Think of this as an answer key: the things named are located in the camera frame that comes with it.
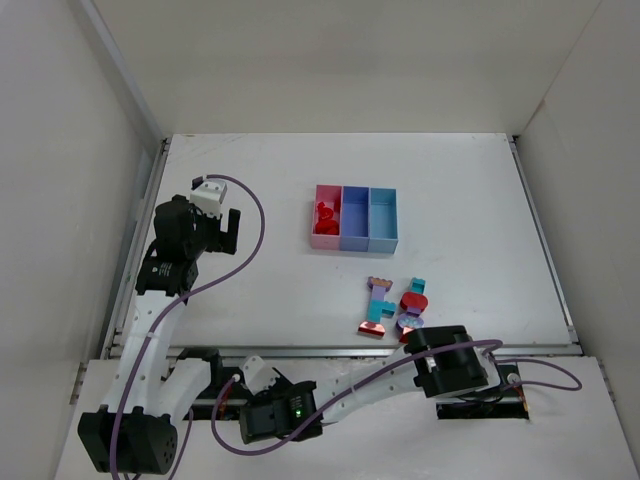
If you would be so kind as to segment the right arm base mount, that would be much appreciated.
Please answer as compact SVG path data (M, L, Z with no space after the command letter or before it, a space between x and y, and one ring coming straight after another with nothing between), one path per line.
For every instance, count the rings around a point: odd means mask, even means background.
M515 364L500 365L501 383L482 392L441 399L436 403L439 420L520 419L528 420L526 398L520 387L506 389L509 381L519 380Z

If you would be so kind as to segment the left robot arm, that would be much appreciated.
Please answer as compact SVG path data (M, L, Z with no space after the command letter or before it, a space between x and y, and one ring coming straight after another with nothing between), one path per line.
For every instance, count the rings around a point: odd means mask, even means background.
M79 438L101 473L164 475L177 456L177 423L207 388L212 368L203 359L167 370L173 331L184 313L203 253L237 251L241 213L200 209L182 195L155 210L155 238L136 278L134 319L118 370L99 408L85 412Z

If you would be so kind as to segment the teal red purple lego stack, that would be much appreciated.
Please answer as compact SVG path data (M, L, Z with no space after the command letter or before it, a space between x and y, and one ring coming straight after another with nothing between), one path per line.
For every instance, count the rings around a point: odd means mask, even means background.
M399 314L395 323L400 343L406 344L411 332L424 327L422 314L429 304L425 288L425 280L414 277L400 299Z

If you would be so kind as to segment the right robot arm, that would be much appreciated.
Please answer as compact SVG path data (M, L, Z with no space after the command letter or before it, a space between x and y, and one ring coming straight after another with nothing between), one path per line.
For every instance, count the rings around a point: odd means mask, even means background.
M390 356L333 378L293 383L259 356L240 366L251 398L240 408L244 444L268 439L303 441L356 410L414 391L452 398L500 385L492 354L503 342L473 340L465 327L423 327Z

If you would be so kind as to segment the red legos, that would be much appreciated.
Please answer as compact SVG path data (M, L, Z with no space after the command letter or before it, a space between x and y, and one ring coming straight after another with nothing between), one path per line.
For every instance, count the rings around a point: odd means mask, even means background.
M340 222L335 202L318 202L315 213L314 233L316 235L337 236L339 234Z

